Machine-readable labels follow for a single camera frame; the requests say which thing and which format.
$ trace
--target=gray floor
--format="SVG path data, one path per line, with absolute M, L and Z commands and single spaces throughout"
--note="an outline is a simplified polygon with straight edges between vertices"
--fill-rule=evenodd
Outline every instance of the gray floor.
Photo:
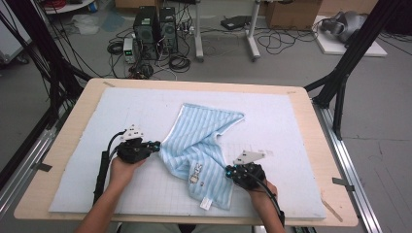
M 110 73 L 110 55 L 106 51 L 108 41 L 129 28 L 132 20 L 120 18 L 125 14 L 110 8 L 94 15 L 99 17 L 102 26 L 99 32 L 91 36 L 74 34 L 70 40 L 96 73 L 107 75 Z M 219 27 L 219 20 L 202 19 L 202 25 Z M 192 39 L 188 41 L 193 49 Z M 412 51 L 412 44 L 389 41 Z M 342 134 L 382 230 L 412 232 L 412 184 L 409 180 L 412 167 L 412 124 L 409 122 L 412 118 L 412 60 L 409 54 L 382 41 L 377 42 L 388 56 L 364 57 L 352 73 L 347 85 Z M 252 62 L 245 38 L 240 34 L 204 34 L 203 47 L 205 61 L 196 62 L 194 50 L 190 50 L 190 70 L 177 74 L 178 81 L 305 86 L 327 75 L 341 57 L 322 54 L 316 42 L 296 42 L 278 55 L 271 55 L 259 46 L 261 59 Z M 120 59 L 116 73 L 123 77 L 126 68 Z M 176 80 L 168 72 L 159 72 L 153 79 Z M 12 63 L 0 70 L 0 95 L 2 169 L 49 102 L 32 62 L 29 65 Z M 13 211 L 18 199 L 1 219 L 0 232 L 55 232 L 56 229 L 72 232 L 78 224 L 15 219 Z M 355 228 L 317 227 L 317 231 L 363 232 L 363 228 L 360 224 Z

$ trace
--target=cardboard box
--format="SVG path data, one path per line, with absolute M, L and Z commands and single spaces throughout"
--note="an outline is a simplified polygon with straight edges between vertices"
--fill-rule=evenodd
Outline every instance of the cardboard box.
M 333 17 L 339 12 L 349 11 L 370 14 L 377 2 L 378 0 L 324 0 L 319 16 Z
M 116 8 L 138 9 L 141 6 L 160 6 L 160 0 L 115 0 Z
M 270 3 L 266 22 L 273 29 L 312 30 L 323 0 L 295 0 L 290 4 Z

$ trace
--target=blue striped towel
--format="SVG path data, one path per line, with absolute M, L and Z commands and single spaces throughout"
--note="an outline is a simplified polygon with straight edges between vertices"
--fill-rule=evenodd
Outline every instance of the blue striped towel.
M 228 210 L 232 180 L 217 136 L 244 118 L 242 113 L 184 104 L 175 125 L 160 146 L 160 157 L 171 174 L 188 181 L 189 195 Z

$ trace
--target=person's left arm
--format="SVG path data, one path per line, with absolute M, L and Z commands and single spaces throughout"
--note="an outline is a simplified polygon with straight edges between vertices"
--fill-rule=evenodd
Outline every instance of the person's left arm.
M 144 162 L 145 160 L 128 164 L 118 157 L 113 159 L 109 185 L 76 229 L 76 233 L 106 232 L 121 194 L 133 178 L 134 170 Z

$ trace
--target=wooden table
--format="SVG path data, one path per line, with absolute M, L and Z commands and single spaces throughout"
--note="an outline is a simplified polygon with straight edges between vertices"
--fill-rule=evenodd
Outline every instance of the wooden table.
M 109 87 L 181 89 L 225 92 L 250 92 L 289 95 L 295 118 L 312 165 L 326 218 L 313 221 L 287 221 L 286 225 L 303 226 L 355 226 L 358 218 L 345 186 L 332 183 L 332 178 L 341 176 L 327 144 L 326 137 L 313 109 L 310 98 L 302 87 L 251 85 L 232 83 L 186 83 L 163 81 L 132 81 L 93 79 L 88 82 L 75 108 L 67 118 L 52 145 L 44 163 L 52 166 L 49 172 L 37 172 L 24 196 L 20 200 L 15 217 L 23 219 L 83 219 L 85 214 L 49 213 L 48 209 L 57 191 L 63 171 L 73 154 L 88 120 L 93 114 L 100 96 Z M 217 223 L 217 224 L 261 224 L 258 218 L 244 217 L 199 217 L 199 216 L 136 216 L 116 215 L 114 221 Z

